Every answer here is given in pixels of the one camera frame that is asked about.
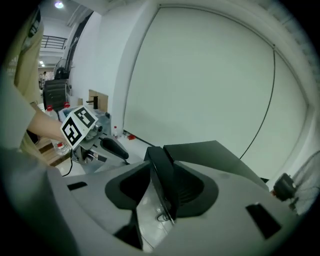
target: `black cable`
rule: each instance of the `black cable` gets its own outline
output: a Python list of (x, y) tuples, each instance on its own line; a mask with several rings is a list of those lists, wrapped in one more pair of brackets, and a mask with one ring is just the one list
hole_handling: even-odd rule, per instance
[(71, 149), (71, 151), (70, 151), (70, 162), (71, 162), (70, 170), (68, 171), (68, 173), (67, 173), (67, 174), (62, 175), (62, 177), (65, 177), (65, 176), (69, 175), (69, 174), (70, 174), (70, 172), (71, 172), (71, 169), (72, 169), (72, 149)]
[(256, 134), (255, 134), (253, 140), (251, 141), (250, 145), (247, 147), (247, 149), (244, 151), (244, 153), (242, 154), (242, 156), (239, 159), (241, 159), (245, 155), (245, 153), (248, 151), (248, 149), (250, 148), (252, 143), (255, 141), (255, 139), (256, 139), (256, 137), (257, 137), (262, 125), (264, 124), (264, 121), (266, 119), (266, 116), (267, 116), (267, 113), (268, 113), (268, 110), (269, 110), (269, 107), (270, 107), (270, 104), (271, 104), (271, 99), (272, 99), (272, 95), (274, 93), (274, 87), (275, 87), (275, 78), (276, 78), (276, 53), (275, 53), (275, 48), (274, 47), (275, 46), (273, 45), (273, 82), (272, 82), (272, 89), (271, 89), (271, 96), (270, 96), (269, 104), (268, 104), (268, 107), (266, 108), (266, 112), (264, 114), (264, 118), (262, 120), (262, 123), (261, 123), (258, 131), (256, 132)]

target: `ceiling light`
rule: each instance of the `ceiling light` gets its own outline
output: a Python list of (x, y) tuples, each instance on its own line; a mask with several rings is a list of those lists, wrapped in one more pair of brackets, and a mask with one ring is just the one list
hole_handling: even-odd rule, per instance
[(61, 1), (55, 1), (54, 6), (58, 9), (61, 9), (64, 7), (64, 4)]

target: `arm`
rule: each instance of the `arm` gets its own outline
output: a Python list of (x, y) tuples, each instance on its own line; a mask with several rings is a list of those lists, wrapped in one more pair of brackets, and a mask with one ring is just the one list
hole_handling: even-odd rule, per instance
[(67, 143), (65, 137), (60, 131), (62, 123), (43, 113), (36, 104), (32, 103), (31, 106), (35, 110), (35, 115), (28, 126), (28, 131), (42, 137)]

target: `fan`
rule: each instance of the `fan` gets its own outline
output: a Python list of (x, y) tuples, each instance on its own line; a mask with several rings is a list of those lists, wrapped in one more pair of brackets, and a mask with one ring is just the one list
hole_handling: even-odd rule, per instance
[(66, 69), (67, 60), (62, 58), (58, 61), (54, 68), (54, 80), (67, 79), (69, 74)]

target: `beige shirt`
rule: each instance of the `beige shirt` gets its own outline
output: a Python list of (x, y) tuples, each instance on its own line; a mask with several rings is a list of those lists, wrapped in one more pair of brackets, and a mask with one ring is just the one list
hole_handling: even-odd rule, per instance
[[(40, 100), (38, 58), (43, 31), (43, 22), (37, 9), (18, 31), (3, 63), (11, 84), (15, 85), (28, 103), (37, 103)], [(44, 160), (27, 133), (22, 139), (20, 148), (23, 152)]]

